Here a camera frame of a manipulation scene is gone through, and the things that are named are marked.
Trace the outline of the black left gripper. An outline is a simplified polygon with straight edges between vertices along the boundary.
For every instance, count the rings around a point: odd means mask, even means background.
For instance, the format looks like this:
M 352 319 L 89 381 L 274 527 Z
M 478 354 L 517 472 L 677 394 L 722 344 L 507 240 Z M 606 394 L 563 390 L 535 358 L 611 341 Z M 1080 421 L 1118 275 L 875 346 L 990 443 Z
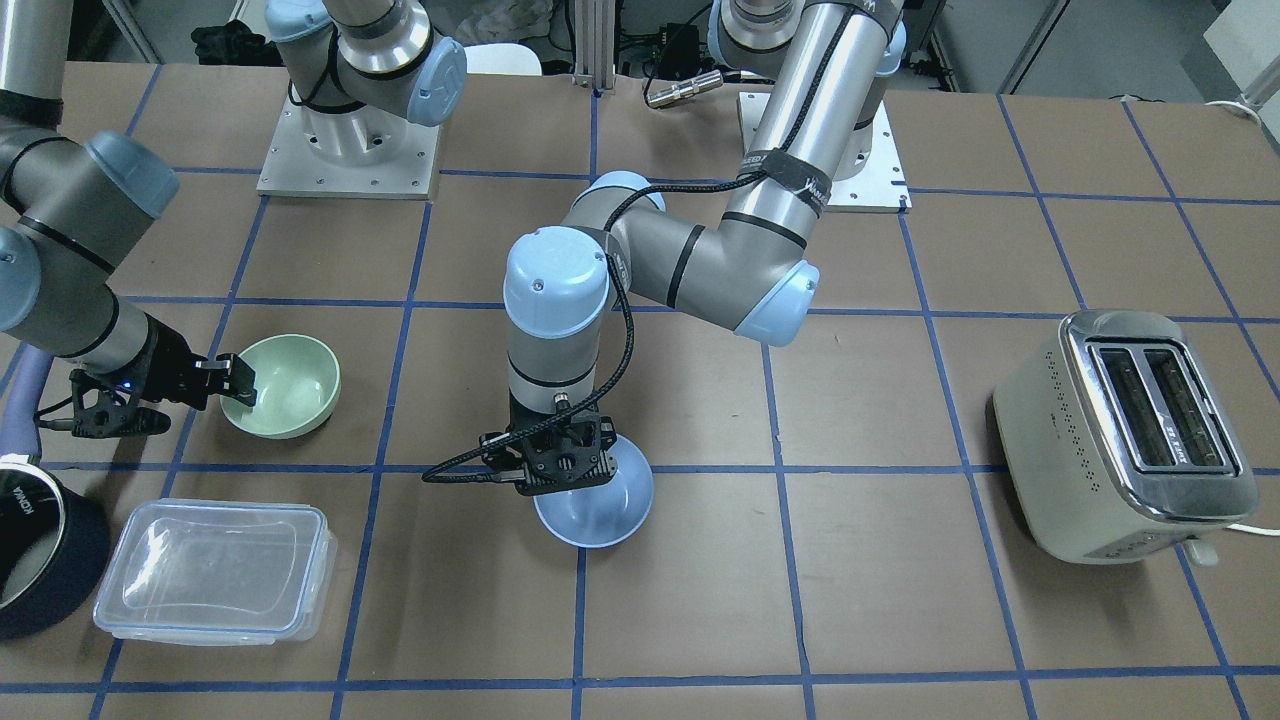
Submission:
M 556 395 L 553 404 L 554 411 L 543 414 L 513 398 L 507 432 L 480 437 L 483 462 L 522 496 L 603 486 L 617 473 L 612 418 L 599 414 L 595 404 L 566 416 L 572 407 L 567 395 Z

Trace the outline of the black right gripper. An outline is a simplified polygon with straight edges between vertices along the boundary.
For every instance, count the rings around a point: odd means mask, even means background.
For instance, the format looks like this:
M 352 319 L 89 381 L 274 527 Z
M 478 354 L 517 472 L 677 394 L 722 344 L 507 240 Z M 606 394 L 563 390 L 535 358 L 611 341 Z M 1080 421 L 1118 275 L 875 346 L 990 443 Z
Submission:
M 202 411 L 210 397 L 220 395 L 253 407 L 255 380 L 255 370 L 241 355 L 209 359 L 192 352 L 170 327 L 150 325 L 143 347 L 123 368 L 70 373 L 70 433 L 91 439 L 163 434 L 172 419 L 154 404 L 169 401 Z

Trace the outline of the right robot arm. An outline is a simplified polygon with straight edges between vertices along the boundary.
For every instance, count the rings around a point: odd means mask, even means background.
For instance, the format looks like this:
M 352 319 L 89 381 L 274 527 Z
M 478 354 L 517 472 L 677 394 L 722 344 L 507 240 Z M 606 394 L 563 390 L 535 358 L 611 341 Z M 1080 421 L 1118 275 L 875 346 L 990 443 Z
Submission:
M 3 201 L 17 214 L 3 228 L 3 332 L 38 366 L 73 366 L 58 427 L 78 437 L 161 434 L 163 401 L 264 411 L 268 374 L 246 354 L 205 357 L 109 286 L 179 181 L 129 136 L 60 132 L 72 14 L 69 1 L 3 4 Z M 292 100 L 316 117 L 435 127 L 467 79 L 465 46 L 421 1 L 268 1 L 262 24 Z

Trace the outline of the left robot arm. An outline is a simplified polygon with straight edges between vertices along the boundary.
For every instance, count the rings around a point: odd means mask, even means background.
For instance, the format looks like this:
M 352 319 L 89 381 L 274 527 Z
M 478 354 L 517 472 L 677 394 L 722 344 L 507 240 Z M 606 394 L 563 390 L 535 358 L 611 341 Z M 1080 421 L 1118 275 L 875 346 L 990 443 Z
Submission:
M 634 354 L 628 297 L 764 345 L 788 345 L 820 274 L 804 254 L 895 54 L 900 1 L 714 1 L 718 61 L 772 79 L 736 176 L 660 184 L 596 178 L 558 225 L 508 252 L 509 424 L 425 482 L 511 484 L 524 496 L 611 482 L 621 468 L 600 400 Z

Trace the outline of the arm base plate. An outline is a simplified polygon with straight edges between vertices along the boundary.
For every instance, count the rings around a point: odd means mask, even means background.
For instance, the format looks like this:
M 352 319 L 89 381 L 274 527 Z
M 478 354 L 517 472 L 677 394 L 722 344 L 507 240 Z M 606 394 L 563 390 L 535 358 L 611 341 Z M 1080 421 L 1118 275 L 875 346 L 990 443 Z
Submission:
M 850 138 L 835 173 L 828 211 L 899 213 L 911 208 L 886 105 Z
M 430 199 L 442 129 L 376 108 L 326 114 L 283 102 L 256 184 L 264 196 Z

